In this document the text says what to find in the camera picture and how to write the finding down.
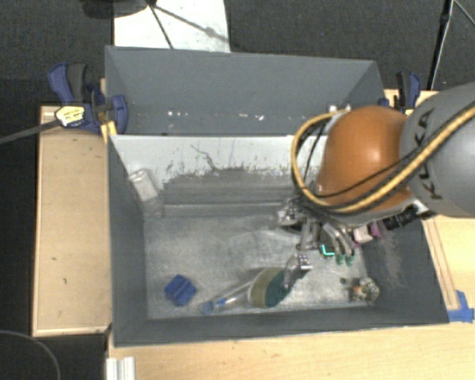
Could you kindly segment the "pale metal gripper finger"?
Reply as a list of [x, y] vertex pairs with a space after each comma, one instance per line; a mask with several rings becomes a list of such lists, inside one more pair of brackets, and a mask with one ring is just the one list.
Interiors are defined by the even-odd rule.
[[312, 269], [313, 266], [308, 256], [305, 253], [298, 253], [296, 256], [296, 267], [294, 269], [294, 280], [297, 281], [304, 278]]
[[290, 290], [295, 281], [294, 275], [298, 267], [298, 258], [296, 256], [291, 256], [283, 269], [283, 288], [285, 290]]

